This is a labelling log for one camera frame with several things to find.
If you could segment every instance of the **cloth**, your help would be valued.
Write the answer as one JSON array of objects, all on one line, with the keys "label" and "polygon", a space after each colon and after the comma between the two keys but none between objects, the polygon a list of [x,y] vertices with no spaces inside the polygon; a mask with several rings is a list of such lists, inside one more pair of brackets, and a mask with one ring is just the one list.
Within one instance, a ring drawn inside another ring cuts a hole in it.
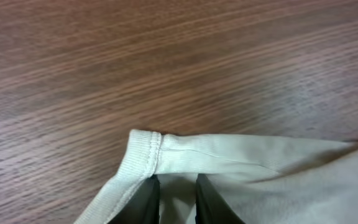
[{"label": "cloth", "polygon": [[194,223],[199,173],[246,223],[358,223],[358,142],[132,130],[117,174],[75,224],[107,224],[153,174],[160,223]]}]

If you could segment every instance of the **white cloth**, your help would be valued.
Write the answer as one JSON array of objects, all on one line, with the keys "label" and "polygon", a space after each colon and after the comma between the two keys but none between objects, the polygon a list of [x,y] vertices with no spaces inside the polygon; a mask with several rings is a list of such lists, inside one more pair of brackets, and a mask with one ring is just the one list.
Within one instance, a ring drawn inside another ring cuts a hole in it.
[{"label": "white cloth", "polygon": [[133,130],[117,174],[75,224],[107,224],[153,174],[160,222],[194,223],[199,173],[246,223],[358,223],[358,142]]}]

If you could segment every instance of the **tabletop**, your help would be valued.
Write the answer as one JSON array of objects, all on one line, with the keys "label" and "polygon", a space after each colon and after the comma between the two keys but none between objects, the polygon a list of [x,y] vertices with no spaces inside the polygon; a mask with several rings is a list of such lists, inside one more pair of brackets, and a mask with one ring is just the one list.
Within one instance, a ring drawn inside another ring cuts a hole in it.
[{"label": "tabletop", "polygon": [[0,224],[74,222],[131,129],[358,140],[358,0],[0,0]]}]

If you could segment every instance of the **garment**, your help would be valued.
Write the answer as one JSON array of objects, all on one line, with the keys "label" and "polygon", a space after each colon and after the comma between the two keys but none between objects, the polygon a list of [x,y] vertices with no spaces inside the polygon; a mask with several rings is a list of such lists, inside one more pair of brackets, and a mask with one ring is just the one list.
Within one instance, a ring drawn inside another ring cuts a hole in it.
[{"label": "garment", "polygon": [[358,142],[132,130],[117,174],[75,224],[107,224],[153,174],[160,223],[195,222],[197,174],[246,223],[358,223]]}]

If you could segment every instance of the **wooden table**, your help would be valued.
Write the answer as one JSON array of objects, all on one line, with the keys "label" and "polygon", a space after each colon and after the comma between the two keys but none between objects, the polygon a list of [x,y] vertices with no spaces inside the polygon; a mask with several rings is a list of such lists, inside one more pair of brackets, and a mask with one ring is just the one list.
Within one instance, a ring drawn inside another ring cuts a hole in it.
[{"label": "wooden table", "polygon": [[358,139],[358,0],[0,0],[0,224],[72,223],[134,128]]}]

